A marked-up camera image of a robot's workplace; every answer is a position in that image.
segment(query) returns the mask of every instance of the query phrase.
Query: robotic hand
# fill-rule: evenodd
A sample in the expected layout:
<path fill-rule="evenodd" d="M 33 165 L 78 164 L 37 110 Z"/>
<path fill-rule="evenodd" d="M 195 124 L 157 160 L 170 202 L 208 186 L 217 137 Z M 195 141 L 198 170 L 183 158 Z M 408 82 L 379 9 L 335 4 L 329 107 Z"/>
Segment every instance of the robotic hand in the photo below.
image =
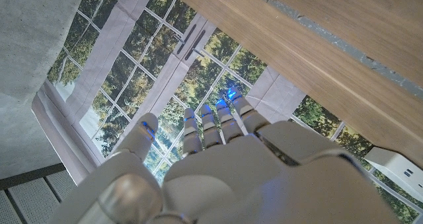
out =
<path fill-rule="evenodd" d="M 157 131 L 152 114 L 63 201 L 50 223 L 397 223 L 345 150 L 291 122 L 270 124 L 235 88 L 213 112 L 184 115 L 183 160 L 160 187 L 143 161 Z"/>

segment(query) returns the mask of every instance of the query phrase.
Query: concrete wall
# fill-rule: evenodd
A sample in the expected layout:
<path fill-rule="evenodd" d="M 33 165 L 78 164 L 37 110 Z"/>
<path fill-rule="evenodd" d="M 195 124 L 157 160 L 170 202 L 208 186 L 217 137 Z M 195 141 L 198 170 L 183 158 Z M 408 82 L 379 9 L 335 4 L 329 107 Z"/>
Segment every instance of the concrete wall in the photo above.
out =
<path fill-rule="evenodd" d="M 0 0 L 0 179 L 60 162 L 30 110 L 81 0 Z"/>

